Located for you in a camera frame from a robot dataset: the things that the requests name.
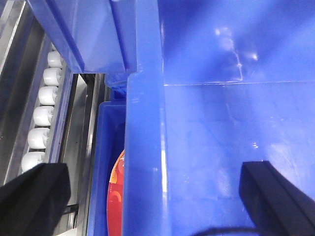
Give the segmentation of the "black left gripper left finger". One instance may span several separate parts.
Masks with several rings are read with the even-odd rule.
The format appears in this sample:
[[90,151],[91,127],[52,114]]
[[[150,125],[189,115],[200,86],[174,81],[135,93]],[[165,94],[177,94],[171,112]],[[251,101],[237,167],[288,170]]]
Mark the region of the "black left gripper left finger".
[[0,234],[52,235],[70,196],[65,163],[33,167],[0,188]]

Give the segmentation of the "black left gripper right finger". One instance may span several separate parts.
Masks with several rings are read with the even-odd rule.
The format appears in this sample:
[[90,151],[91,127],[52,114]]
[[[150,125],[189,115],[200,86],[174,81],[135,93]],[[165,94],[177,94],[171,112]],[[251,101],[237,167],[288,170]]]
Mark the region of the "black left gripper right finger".
[[315,202],[268,161],[244,162],[239,195],[255,227],[275,236],[313,236]]

